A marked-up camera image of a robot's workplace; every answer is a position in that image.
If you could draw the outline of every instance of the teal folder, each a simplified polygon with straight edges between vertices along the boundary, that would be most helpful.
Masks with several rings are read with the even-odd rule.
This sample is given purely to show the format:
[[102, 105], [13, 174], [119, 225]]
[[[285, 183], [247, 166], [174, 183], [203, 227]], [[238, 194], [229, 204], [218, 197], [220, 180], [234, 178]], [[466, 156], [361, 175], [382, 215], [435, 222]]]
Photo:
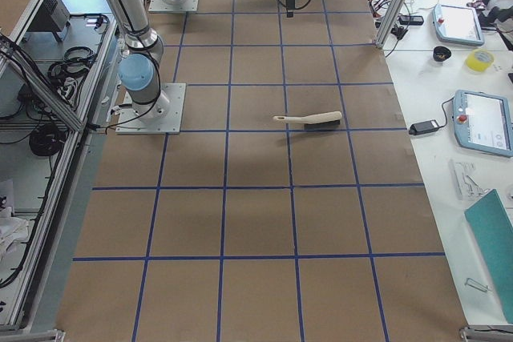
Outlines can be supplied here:
[[513, 324], [513, 227], [496, 190], [465, 211], [481, 249], [504, 317]]

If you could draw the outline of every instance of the white table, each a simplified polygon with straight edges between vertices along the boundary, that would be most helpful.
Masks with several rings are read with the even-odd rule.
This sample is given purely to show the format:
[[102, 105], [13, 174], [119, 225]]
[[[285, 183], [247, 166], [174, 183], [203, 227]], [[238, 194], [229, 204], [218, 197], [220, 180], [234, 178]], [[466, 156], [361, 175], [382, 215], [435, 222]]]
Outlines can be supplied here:
[[[430, 7], [437, 1], [415, 0], [415, 5]], [[468, 1], [440, 0], [454, 5], [464, 5]], [[483, 47], [493, 51], [494, 65], [484, 73], [475, 73], [464, 64], [474, 47], [440, 43], [434, 33], [430, 10], [416, 14], [424, 15], [427, 22], [420, 27], [411, 26], [387, 59], [408, 126], [431, 119], [443, 123], [440, 105], [458, 89], [502, 95], [513, 103], [513, 84], [507, 77], [508, 72], [513, 72], [513, 53], [507, 51], [497, 34], [486, 34]], [[390, 49], [394, 44], [395, 37], [391, 36], [385, 48]], [[439, 45], [447, 46], [453, 52], [444, 63], [432, 59], [432, 50]], [[451, 117], [450, 105], [446, 108]], [[497, 189], [504, 206], [513, 207], [513, 200], [507, 197], [507, 191], [513, 187], [513, 159], [461, 148], [451, 121], [434, 134], [412, 137], [412, 143], [468, 324], [508, 324], [495, 292], [484, 293], [465, 285], [467, 278], [471, 278], [493, 290], [486, 264], [464, 216], [464, 210], [473, 202], [458, 199], [449, 162], [453, 159], [473, 163], [476, 166], [475, 182], [482, 188]], [[512, 217], [513, 211], [509, 210], [508, 214]]]

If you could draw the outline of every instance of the black round object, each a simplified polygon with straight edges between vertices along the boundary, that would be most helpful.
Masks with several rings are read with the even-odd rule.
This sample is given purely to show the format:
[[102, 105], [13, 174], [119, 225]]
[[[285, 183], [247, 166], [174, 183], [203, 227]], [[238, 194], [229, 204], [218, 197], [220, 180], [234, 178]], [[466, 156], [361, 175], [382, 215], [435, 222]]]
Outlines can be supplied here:
[[34, 155], [52, 156], [63, 147], [66, 136], [52, 123], [44, 124], [32, 131], [29, 146]]
[[433, 49], [433, 59], [435, 60], [435, 62], [443, 62], [450, 58], [451, 55], [452, 53], [447, 47], [436, 46]]

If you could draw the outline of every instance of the brush handle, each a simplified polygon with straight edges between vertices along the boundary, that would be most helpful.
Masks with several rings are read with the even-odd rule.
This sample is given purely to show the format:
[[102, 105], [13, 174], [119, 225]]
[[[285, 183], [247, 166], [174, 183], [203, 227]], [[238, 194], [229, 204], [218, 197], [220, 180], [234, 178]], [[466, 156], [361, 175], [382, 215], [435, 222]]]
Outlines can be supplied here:
[[275, 122], [282, 123], [299, 123], [299, 124], [316, 124], [326, 123], [342, 119], [340, 111], [325, 112], [323, 114], [315, 114], [308, 116], [275, 116]]

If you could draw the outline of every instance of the black cup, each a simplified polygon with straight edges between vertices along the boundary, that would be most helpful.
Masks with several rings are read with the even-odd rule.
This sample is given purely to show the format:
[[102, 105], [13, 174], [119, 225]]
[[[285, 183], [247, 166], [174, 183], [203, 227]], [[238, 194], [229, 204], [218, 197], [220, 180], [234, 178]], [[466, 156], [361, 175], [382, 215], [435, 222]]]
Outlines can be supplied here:
[[444, 62], [448, 58], [450, 58], [451, 55], [452, 53], [447, 47], [436, 46], [433, 49], [433, 59], [435, 60], [435, 62]]

